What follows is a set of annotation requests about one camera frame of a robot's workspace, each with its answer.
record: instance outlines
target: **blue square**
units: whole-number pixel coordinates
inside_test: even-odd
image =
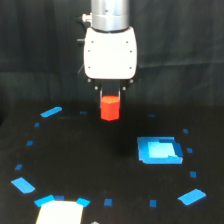
[[[56,201],[64,201],[65,200],[65,196],[54,196],[54,199]]]
[[[82,205],[83,207],[86,207],[90,201],[86,200],[86,199],[83,199],[83,198],[79,198],[77,201],[76,201],[77,204],[79,205]]]
[[[174,137],[139,137],[139,160],[146,164],[182,164],[182,149]]]
[[[87,112],[86,112],[86,111],[80,111],[80,114],[82,114],[82,115],[86,115]]]
[[[196,178],[197,177],[197,173],[195,171],[191,171],[190,172],[191,177]]]
[[[26,143],[26,145],[27,145],[27,146],[31,146],[31,145],[33,145],[33,141],[28,141],[28,142]]]
[[[104,205],[105,206],[112,206],[112,199],[105,199],[105,201],[104,201]]]
[[[156,200],[150,200],[150,207],[156,207]]]
[[[22,168],[22,164],[18,164],[17,166],[16,166],[16,168],[15,168],[15,170],[20,170],[21,168]]]
[[[34,127],[35,127],[35,128],[38,128],[39,126],[40,126],[40,123],[35,123],[35,124],[34,124]]]
[[[188,153],[193,153],[193,149],[192,148],[187,148],[187,152]]]
[[[184,132],[185,134],[189,134],[188,129],[183,129],[183,132]]]
[[[148,117],[155,117],[155,114],[148,114]]]

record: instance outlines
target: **black table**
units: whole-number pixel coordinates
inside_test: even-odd
[[[40,116],[54,106],[63,111]],[[143,136],[175,137],[183,164],[140,162],[137,137]],[[29,140],[32,146],[26,146]],[[19,104],[0,128],[0,222],[35,223],[35,200],[64,195],[68,201],[91,201],[82,224],[224,223],[223,158],[224,108],[126,106],[120,120],[106,122],[92,105]],[[15,171],[17,164],[23,165],[20,171]],[[197,172],[196,179],[190,171]],[[13,186],[19,177],[35,191],[23,194]],[[190,206],[177,200],[193,189],[207,196]],[[113,199],[112,207],[104,206],[106,198]],[[150,199],[157,200],[156,208],[150,208]]]

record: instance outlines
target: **red block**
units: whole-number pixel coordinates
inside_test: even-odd
[[[101,119],[113,121],[119,119],[119,97],[103,96],[101,99]]]

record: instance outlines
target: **blue tape piece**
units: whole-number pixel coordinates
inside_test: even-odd
[[[54,196],[54,199],[56,201],[64,201],[65,200],[65,196]]]
[[[174,139],[159,139],[160,143],[176,143]]]
[[[183,129],[183,132],[184,132],[185,134],[189,134],[188,129]]]
[[[26,145],[27,145],[27,146],[31,146],[31,145],[33,145],[33,141],[28,141],[28,142],[26,143]]]
[[[173,143],[173,148],[177,156],[180,156],[180,157],[183,156],[183,151],[179,143]]]
[[[182,201],[185,205],[190,205],[201,198],[204,198],[206,194],[198,189],[195,189],[181,197],[178,198],[178,200]]]
[[[76,201],[77,204],[79,205],[82,205],[83,207],[86,207],[90,201],[86,200],[86,199],[83,199],[83,198],[79,198],[77,201]]]
[[[19,179],[11,181],[11,183],[17,187],[24,194],[31,193],[35,190],[35,188],[29,184],[25,179],[20,177]]]
[[[150,207],[155,208],[157,206],[156,200],[150,200]]]
[[[188,153],[193,153],[193,149],[192,148],[187,148],[187,152]]]
[[[40,123],[35,123],[35,124],[34,124],[34,127],[35,127],[35,128],[39,128],[39,126],[40,126]]]
[[[55,107],[55,108],[53,108],[51,110],[48,110],[48,111],[42,113],[41,116],[42,117],[49,117],[49,116],[51,116],[53,114],[58,113],[59,111],[62,111],[62,108],[61,107]]]
[[[193,177],[193,178],[196,178],[197,177],[197,173],[195,171],[191,171],[190,172],[190,176]]]
[[[22,168],[22,164],[18,164],[17,166],[16,166],[16,168],[15,168],[15,170],[20,170],[21,168]]]
[[[148,158],[143,162],[145,164],[182,164],[183,158],[168,156],[168,158]]]
[[[36,204],[37,207],[41,207],[43,204],[46,204],[50,201],[54,201],[54,196],[53,195],[49,195],[47,197],[38,199],[38,200],[34,201],[34,203]]]
[[[82,114],[82,115],[86,115],[87,112],[86,112],[86,111],[80,111],[80,114]]]
[[[148,114],[148,117],[156,117],[155,114]]]
[[[104,205],[105,206],[112,206],[113,200],[112,199],[105,199]]]

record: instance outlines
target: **blue paper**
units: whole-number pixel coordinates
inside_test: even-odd
[[[11,181],[11,183],[17,187],[20,191],[22,191],[24,194],[31,193],[35,190],[35,188],[29,184],[25,179],[20,177],[19,179]]]
[[[34,124],[34,127],[35,127],[35,128],[38,128],[39,126],[40,126],[40,123],[35,123],[35,124]]]
[[[50,201],[54,201],[54,196],[53,195],[49,195],[47,197],[36,200],[36,201],[34,201],[34,203],[36,204],[37,207],[41,207],[43,204],[46,204]]]
[[[174,137],[140,137],[138,138],[139,160],[146,164],[182,164],[183,159],[175,154],[173,143],[175,143]]]
[[[196,178],[197,177],[197,173],[195,171],[191,171],[190,172],[190,176],[193,177],[193,178]]]
[[[55,107],[55,108],[53,108],[51,110],[48,110],[48,111],[42,113],[41,116],[42,117],[49,117],[49,116],[51,116],[53,114],[58,113],[59,111],[62,111],[62,108],[61,107]]]
[[[150,200],[150,207],[156,207],[156,200]]]
[[[187,152],[188,153],[193,153],[193,149],[192,148],[187,148]]]
[[[183,129],[183,132],[184,132],[185,134],[189,134],[188,129]]]
[[[65,196],[54,196],[54,199],[56,201],[64,201],[65,200]]]
[[[190,205],[201,198],[204,198],[206,194],[198,189],[195,189],[181,197],[178,198],[178,200],[182,201],[185,205]]]
[[[27,145],[27,146],[31,146],[31,145],[33,145],[33,141],[28,141],[28,142],[26,143],[26,145]]]
[[[104,205],[105,206],[112,206],[113,200],[112,199],[105,199]]]
[[[15,170],[20,170],[21,168],[22,168],[22,164],[18,164],[17,166],[16,166],[16,168],[15,168]]]
[[[86,207],[90,201],[86,200],[86,199],[83,199],[83,198],[79,198],[77,201],[76,201],[77,204],[79,205],[82,205],[83,207]]]
[[[155,114],[148,114],[148,117],[155,117]]]
[[[150,158],[175,157],[175,151],[172,143],[148,142]]]
[[[80,114],[82,114],[82,115],[86,115],[87,112],[86,112],[86,111],[80,111]]]

